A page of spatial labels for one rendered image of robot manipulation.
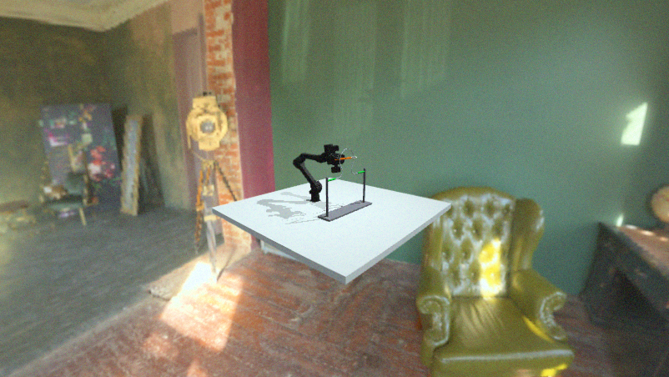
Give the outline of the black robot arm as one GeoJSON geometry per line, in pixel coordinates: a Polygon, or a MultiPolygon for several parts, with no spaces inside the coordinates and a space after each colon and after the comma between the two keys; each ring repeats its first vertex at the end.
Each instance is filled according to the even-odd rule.
{"type": "Polygon", "coordinates": [[[311,153],[301,153],[296,159],[293,160],[293,165],[301,171],[301,173],[306,177],[310,184],[311,190],[309,191],[309,194],[311,194],[311,200],[312,202],[318,202],[320,201],[319,199],[319,193],[322,190],[322,185],[320,181],[315,181],[312,175],[309,173],[308,169],[304,166],[304,161],[305,159],[312,159],[315,160],[318,163],[324,163],[327,162],[327,164],[332,164],[329,163],[328,161],[328,156],[332,154],[333,151],[329,151],[329,146],[332,146],[333,144],[326,144],[324,145],[324,153],[320,155],[316,154],[311,154],[311,153]]]}

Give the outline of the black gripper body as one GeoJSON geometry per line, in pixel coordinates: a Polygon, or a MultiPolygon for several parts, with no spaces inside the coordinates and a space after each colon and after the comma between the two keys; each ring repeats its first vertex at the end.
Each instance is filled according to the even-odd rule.
{"type": "MultiPolygon", "coordinates": [[[[339,151],[339,145],[329,146],[329,151],[330,152],[333,151],[332,153],[335,153],[335,151],[339,151]]],[[[331,155],[328,156],[329,163],[332,163],[332,161],[334,161],[334,160],[335,160],[334,158],[331,158],[331,155]]],[[[336,166],[338,166],[338,164],[335,165],[334,167],[331,167],[331,172],[332,173],[339,173],[340,172],[340,166],[338,166],[338,167],[336,167],[336,166]]]]}

